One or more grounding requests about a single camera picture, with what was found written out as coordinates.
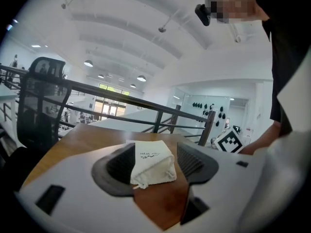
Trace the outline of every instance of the black shirt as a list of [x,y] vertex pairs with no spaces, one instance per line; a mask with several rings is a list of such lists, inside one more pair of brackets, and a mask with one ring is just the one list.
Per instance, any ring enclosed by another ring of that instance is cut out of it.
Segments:
[[263,28],[272,40],[272,109],[270,119],[281,123],[280,136],[292,131],[277,95],[293,76],[311,44],[308,0],[256,0],[269,16]]

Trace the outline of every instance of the black mesh chair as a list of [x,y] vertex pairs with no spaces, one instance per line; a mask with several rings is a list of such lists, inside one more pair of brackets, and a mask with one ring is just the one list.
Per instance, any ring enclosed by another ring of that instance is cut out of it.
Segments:
[[15,191],[58,141],[59,121],[71,93],[71,86],[62,79],[64,65],[63,61],[37,58],[22,80],[17,136],[26,148],[16,149],[2,170],[6,183]]

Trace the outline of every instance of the forearm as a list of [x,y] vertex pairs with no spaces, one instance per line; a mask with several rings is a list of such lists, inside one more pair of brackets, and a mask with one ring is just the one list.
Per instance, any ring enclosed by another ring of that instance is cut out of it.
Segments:
[[270,146],[278,138],[279,133],[280,123],[274,122],[258,140],[247,145],[240,153],[252,155],[257,149]]

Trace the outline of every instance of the white desk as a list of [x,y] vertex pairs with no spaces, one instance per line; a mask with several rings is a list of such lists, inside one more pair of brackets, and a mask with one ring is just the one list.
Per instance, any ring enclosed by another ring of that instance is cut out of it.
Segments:
[[0,84],[0,103],[11,103],[11,119],[12,119],[12,128],[14,133],[14,139],[17,147],[20,147],[19,140],[17,138],[17,129],[16,129],[16,116],[15,116],[15,99],[17,98],[17,94],[11,91],[4,84]]

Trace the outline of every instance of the drawstring bag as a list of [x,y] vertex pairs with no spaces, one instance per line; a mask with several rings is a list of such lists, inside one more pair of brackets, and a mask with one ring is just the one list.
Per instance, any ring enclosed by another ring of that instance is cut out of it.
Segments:
[[163,141],[131,142],[135,143],[135,166],[131,173],[131,184],[137,185],[134,189],[176,180],[174,156]]

